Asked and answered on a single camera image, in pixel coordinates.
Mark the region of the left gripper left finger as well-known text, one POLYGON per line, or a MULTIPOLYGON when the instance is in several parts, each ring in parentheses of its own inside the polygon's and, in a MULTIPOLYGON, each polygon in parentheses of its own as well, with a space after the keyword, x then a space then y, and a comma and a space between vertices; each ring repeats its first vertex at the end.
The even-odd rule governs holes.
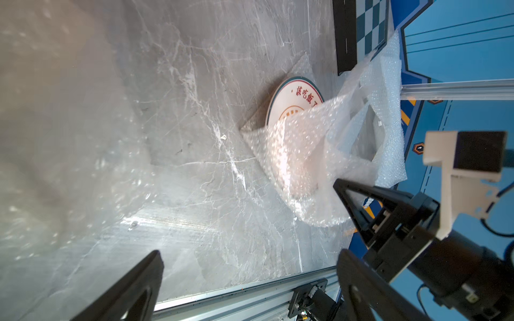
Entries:
POLYGON ((73 320, 151 320, 163 270, 160 251, 152 251, 73 320))

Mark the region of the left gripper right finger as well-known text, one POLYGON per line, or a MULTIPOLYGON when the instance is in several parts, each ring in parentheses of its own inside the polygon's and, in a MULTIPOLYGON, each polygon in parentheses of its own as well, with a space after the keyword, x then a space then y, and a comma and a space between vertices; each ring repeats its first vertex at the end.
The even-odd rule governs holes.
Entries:
POLYGON ((347 249, 341 250, 337 277, 343 294, 346 320, 428 320, 419 309, 347 249))

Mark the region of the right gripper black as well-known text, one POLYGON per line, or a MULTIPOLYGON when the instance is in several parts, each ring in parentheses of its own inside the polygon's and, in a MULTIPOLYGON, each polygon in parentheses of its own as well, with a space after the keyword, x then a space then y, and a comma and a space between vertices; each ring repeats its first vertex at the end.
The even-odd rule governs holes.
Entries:
POLYGON ((407 269, 434 301, 469 320, 513 319, 513 244, 500 258, 457 231, 439 239, 432 231, 440 204, 431 197, 344 179, 333 185, 368 252, 365 262, 391 282, 407 269), (365 202, 382 202, 372 218, 365 202))

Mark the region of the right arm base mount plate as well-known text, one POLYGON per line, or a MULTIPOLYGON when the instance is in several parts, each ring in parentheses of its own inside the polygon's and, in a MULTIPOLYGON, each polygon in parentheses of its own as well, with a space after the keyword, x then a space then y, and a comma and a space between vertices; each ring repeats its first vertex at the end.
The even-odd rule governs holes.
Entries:
POLYGON ((341 288, 322 278, 293 290, 288 318, 294 320, 337 320, 343 299, 341 288))

